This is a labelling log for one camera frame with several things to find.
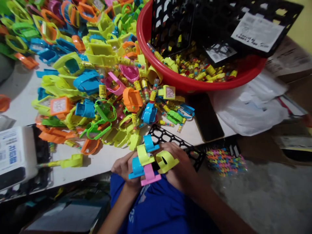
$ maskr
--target black plastic mesh grid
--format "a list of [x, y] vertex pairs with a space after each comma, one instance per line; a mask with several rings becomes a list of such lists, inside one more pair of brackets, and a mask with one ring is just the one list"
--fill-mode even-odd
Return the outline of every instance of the black plastic mesh grid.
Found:
[[[36, 156], [37, 162], [48, 163], [50, 158], [49, 143], [39, 138], [41, 130], [36, 127], [35, 124], [30, 125], [33, 128], [35, 144], [36, 144]], [[5, 194], [0, 194], [0, 201], [15, 198], [22, 195], [28, 195], [31, 192], [44, 189], [48, 186], [50, 181], [50, 168], [40, 168], [38, 174], [30, 179], [28, 182], [20, 184], [18, 189], [10, 188]]]
[[151, 127], [148, 134], [152, 136], [155, 145], [165, 142], [175, 142], [188, 154], [196, 171], [201, 167], [202, 162], [206, 157], [205, 151], [199, 150], [197, 147], [185, 142], [156, 124]]
[[153, 0], [151, 44], [163, 56], [171, 56], [191, 43], [194, 0]]
[[[284, 0], [197, 0], [194, 15], [194, 37], [204, 47], [228, 43], [237, 51], [248, 50], [262, 57], [273, 55], [301, 13], [303, 6]], [[285, 26], [269, 52], [264, 52], [231, 38], [245, 12]]]

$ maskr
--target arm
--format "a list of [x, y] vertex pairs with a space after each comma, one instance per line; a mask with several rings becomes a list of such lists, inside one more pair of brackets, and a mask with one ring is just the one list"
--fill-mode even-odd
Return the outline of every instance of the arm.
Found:
[[98, 231], [98, 234], [117, 233], [140, 192], [141, 178], [132, 180], [128, 178], [128, 175], [132, 172], [132, 158], [136, 156], [137, 152], [131, 152], [123, 158], [117, 159], [111, 169], [111, 172], [120, 175], [125, 180], [125, 184], [115, 205]]
[[123, 224], [124, 219], [129, 214], [131, 206], [140, 190], [131, 188], [125, 184], [114, 207], [106, 217], [98, 234], [117, 233]]
[[211, 187], [197, 183], [191, 191], [190, 198], [210, 215], [222, 233], [256, 233]]
[[176, 143], [164, 143], [161, 148], [180, 161], [167, 172], [168, 182], [205, 210], [222, 233], [255, 233], [209, 185], [201, 180], [187, 154]]

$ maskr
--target floor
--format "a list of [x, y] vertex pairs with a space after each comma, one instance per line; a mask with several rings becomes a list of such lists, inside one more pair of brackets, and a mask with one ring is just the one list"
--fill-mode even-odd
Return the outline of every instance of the floor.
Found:
[[[312, 233], [312, 167], [247, 161], [232, 177], [212, 174], [214, 189], [257, 233]], [[207, 176], [205, 163], [199, 173]]]

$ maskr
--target blue clothing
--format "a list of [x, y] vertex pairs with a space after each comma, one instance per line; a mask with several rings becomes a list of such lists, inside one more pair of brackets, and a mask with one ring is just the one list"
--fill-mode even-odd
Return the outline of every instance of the blue clothing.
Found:
[[[125, 181], [110, 177], [111, 207], [116, 203]], [[168, 181], [162, 179], [142, 187], [119, 233], [221, 233], [209, 215]]]

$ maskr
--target red plastic basin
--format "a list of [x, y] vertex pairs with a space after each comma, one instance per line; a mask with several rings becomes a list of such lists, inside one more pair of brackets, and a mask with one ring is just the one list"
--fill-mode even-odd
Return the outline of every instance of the red plastic basin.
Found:
[[145, 58], [157, 71], [163, 74], [163, 82], [165, 84], [175, 86], [177, 90], [187, 93], [232, 89], [248, 83], [264, 68], [267, 61], [266, 58], [264, 59], [256, 55], [250, 55], [245, 59], [245, 62], [241, 63], [238, 67], [236, 79], [222, 83], [197, 81], [170, 70], [154, 56], [147, 46], [151, 34], [152, 3], [153, 0], [150, 0], [139, 14], [136, 24], [137, 40]]

